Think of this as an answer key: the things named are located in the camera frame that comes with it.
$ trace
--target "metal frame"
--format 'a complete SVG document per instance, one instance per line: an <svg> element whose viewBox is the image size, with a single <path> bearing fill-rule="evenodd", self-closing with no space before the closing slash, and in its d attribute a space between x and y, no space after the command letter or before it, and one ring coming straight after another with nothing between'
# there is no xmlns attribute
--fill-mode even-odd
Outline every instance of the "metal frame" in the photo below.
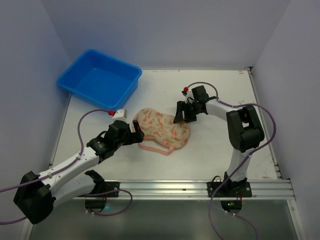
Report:
<svg viewBox="0 0 320 240"><path fill-rule="evenodd" d="M132 193L134 200L210 200L207 180L119 180L120 188ZM252 180L252 197L244 200L294 200L290 180ZM120 192L118 199L129 199ZM217 200L235 198L214 198Z"/></svg>
<svg viewBox="0 0 320 240"><path fill-rule="evenodd" d="M308 239L295 200L287 200L293 226L299 240Z"/></svg>

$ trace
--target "blue plastic bin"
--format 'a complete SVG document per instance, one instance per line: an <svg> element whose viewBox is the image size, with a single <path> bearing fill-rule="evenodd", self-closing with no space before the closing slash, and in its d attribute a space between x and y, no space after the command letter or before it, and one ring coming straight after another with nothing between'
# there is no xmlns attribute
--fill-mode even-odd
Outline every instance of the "blue plastic bin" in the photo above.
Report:
<svg viewBox="0 0 320 240"><path fill-rule="evenodd" d="M115 111L134 93L141 74L137 66L90 49L58 78L57 84L99 108Z"/></svg>

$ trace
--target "white wall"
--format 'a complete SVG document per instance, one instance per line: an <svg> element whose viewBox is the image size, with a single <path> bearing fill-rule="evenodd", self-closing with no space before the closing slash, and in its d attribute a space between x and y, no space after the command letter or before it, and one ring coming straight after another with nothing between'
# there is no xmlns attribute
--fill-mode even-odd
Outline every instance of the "white wall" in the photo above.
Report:
<svg viewBox="0 0 320 240"><path fill-rule="evenodd" d="M70 60L39 0L0 1L0 188L48 167L68 102L56 87ZM0 222L23 216L0 194ZM14 240L23 223L0 226Z"/></svg>
<svg viewBox="0 0 320 240"><path fill-rule="evenodd" d="M291 1L253 79L277 121L273 146L280 170L292 180L309 239L319 239L320 1Z"/></svg>
<svg viewBox="0 0 320 240"><path fill-rule="evenodd" d="M73 61L89 48L144 69L253 66L290 0L42 0Z"/></svg>

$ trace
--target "cloth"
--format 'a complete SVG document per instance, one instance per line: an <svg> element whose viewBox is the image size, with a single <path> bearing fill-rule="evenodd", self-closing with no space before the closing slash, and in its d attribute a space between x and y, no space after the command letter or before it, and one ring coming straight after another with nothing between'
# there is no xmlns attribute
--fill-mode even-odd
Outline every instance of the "cloth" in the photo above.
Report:
<svg viewBox="0 0 320 240"><path fill-rule="evenodd" d="M139 111L134 120L139 122L141 130L144 132L144 140L154 141L168 148L168 151L144 145L144 141L139 146L144 150L163 155L169 155L173 150L184 147L190 136L189 126L185 122L174 124L174 118L174 116L152 108L144 108Z"/></svg>

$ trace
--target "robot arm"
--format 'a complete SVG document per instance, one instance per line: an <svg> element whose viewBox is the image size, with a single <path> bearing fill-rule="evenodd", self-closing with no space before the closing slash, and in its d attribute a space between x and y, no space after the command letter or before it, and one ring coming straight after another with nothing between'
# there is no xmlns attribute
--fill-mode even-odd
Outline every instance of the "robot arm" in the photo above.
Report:
<svg viewBox="0 0 320 240"><path fill-rule="evenodd" d="M183 91L182 93L185 96L185 101L177 102L174 123L194 122L197 120L197 115L201 113L217 116L227 122L233 153L230 166L224 174L224 179L226 179L239 166L251 149L257 148L265 138L255 108L253 106L243 108L226 106L220 103L215 96L209 97L204 86L198 86L191 91ZM230 178L230 183L226 184L228 188L234 189L246 184L250 158Z"/></svg>
<svg viewBox="0 0 320 240"><path fill-rule="evenodd" d="M144 133L138 121L133 121L135 132L131 132L129 124L123 121L126 111L121 110L124 114L120 117L114 115L115 121L109 125L109 129L89 141L81 155L77 153L37 175L30 171L22 177L20 183L26 185L17 189L13 201L32 224L43 221L54 207L74 197L88 193L102 193L105 189L104 179L94 170L74 178L112 157L121 146L143 141Z"/></svg>

